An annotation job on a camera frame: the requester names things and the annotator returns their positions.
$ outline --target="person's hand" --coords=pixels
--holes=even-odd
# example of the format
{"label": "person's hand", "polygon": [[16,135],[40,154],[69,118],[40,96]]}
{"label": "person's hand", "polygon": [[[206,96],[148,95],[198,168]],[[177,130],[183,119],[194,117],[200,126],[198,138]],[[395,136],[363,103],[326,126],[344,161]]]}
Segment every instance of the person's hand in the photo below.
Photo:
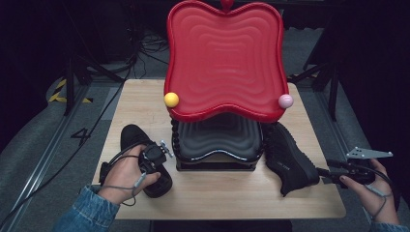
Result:
{"label": "person's hand", "polygon": [[[371,164],[374,166],[375,170],[387,175],[386,168],[377,159],[372,159]],[[383,207],[376,218],[374,218],[374,221],[399,224],[397,213],[395,211],[395,200],[392,189],[383,178],[376,175],[375,181],[371,185],[385,195],[389,195],[386,197],[387,201],[384,206],[383,203],[385,199],[370,191],[364,185],[357,183],[347,176],[341,176],[340,180],[358,194],[363,206],[371,216],[376,215],[381,207]]]}
{"label": "person's hand", "polygon": [[[138,145],[127,151],[123,156],[139,156],[145,145]],[[138,166],[138,158],[119,159],[111,168],[106,176],[105,182],[98,195],[107,199],[114,204],[121,204],[124,201],[133,198],[133,195],[139,194],[145,187],[154,184],[160,177],[161,173],[156,172],[148,174],[136,190],[104,188],[108,186],[132,188],[136,181],[141,177],[141,171]]]}

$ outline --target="red plastic tray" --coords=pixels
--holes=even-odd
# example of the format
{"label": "red plastic tray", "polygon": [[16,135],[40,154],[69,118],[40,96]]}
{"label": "red plastic tray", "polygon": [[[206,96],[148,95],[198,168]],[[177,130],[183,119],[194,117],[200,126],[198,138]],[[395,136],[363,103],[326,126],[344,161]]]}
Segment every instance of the red plastic tray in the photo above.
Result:
{"label": "red plastic tray", "polygon": [[233,11],[200,1],[177,4],[167,20],[170,63],[164,94],[178,95],[168,107],[181,122],[232,112],[258,122],[276,122],[288,94],[281,61],[282,21],[268,4]]}

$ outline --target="jacket sleeve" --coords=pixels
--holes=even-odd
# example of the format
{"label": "jacket sleeve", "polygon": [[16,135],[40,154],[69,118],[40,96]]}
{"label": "jacket sleeve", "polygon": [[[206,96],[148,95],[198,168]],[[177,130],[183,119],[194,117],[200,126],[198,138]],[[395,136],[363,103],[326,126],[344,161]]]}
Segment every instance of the jacket sleeve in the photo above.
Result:
{"label": "jacket sleeve", "polygon": [[120,206],[98,196],[98,191],[99,188],[93,186],[84,187],[52,231],[108,231]]}
{"label": "jacket sleeve", "polygon": [[402,225],[372,222],[369,232],[409,232],[409,228]]}

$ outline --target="wooden tabletop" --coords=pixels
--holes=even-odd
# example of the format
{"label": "wooden tabletop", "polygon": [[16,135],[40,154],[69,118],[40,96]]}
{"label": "wooden tabletop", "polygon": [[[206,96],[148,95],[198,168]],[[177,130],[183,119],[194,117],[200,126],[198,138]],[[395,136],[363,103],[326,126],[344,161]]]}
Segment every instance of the wooden tabletop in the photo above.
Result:
{"label": "wooden tabletop", "polygon": [[[289,91],[295,102],[279,121],[315,166],[327,168],[296,86],[289,84]],[[171,119],[162,98],[163,80],[127,80],[93,184],[98,183],[101,163],[120,151],[121,130],[128,124],[139,125],[152,140],[164,140],[171,148]],[[170,158],[164,166],[173,180],[171,191],[155,199],[139,193],[136,204],[122,206],[117,219],[342,218],[346,213],[335,185],[320,182],[282,197],[280,178],[266,167],[264,158],[252,172],[179,172]]]}

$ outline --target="dark background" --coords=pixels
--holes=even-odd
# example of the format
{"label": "dark background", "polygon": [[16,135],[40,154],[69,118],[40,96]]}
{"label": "dark background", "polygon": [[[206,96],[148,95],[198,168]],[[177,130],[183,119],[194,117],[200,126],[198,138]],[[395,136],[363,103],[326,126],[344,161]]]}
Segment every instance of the dark background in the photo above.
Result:
{"label": "dark background", "polygon": [[[176,2],[0,1],[0,150],[47,106],[45,93],[65,73],[71,55],[100,64],[126,59],[132,54],[130,38],[143,27],[165,36],[166,14]],[[408,203],[410,18],[406,3],[325,1],[339,8],[319,8],[306,2],[302,7],[274,5],[285,9],[285,27],[326,28],[307,63],[336,65],[372,149],[394,153],[383,162]]]}

